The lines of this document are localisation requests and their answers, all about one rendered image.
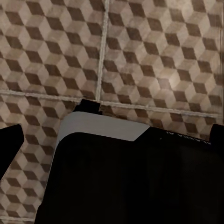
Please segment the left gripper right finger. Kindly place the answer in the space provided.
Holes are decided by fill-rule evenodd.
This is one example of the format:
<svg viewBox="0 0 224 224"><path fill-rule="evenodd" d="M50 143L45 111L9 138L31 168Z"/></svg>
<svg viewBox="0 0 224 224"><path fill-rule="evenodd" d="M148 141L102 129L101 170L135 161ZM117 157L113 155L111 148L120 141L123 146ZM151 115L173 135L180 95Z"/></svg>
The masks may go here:
<svg viewBox="0 0 224 224"><path fill-rule="evenodd" d="M224 126L213 124L209 140L224 162Z"/></svg>

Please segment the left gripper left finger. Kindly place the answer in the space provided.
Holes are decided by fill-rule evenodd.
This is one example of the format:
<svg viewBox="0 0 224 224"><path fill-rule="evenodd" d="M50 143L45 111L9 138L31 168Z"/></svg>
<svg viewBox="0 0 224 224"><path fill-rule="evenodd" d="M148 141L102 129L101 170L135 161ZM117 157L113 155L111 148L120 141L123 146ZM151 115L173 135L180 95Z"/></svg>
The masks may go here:
<svg viewBox="0 0 224 224"><path fill-rule="evenodd" d="M0 180L24 143L20 124L0 129Z"/></svg>

